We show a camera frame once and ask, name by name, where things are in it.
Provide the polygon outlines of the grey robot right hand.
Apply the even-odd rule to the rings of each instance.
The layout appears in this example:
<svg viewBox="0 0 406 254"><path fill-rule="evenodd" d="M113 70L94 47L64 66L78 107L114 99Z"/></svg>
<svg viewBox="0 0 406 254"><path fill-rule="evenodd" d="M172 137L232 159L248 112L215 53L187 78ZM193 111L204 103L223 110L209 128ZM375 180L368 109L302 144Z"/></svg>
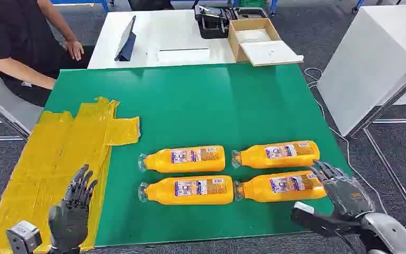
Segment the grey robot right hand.
<svg viewBox="0 0 406 254"><path fill-rule="evenodd" d="M310 170L317 176L332 201L336 218L352 221L375 212L375 203L356 178L320 160L313 160Z"/></svg>

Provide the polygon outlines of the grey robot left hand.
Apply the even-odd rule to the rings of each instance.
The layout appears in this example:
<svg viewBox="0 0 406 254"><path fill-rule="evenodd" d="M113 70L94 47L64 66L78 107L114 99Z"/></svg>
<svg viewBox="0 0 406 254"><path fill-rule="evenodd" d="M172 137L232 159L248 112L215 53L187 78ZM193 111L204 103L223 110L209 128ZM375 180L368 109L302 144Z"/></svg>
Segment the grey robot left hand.
<svg viewBox="0 0 406 254"><path fill-rule="evenodd" d="M58 205L49 210L51 234L49 253L79 253L88 235L90 199L98 180L89 182L93 171L83 165L72 177Z"/></svg>

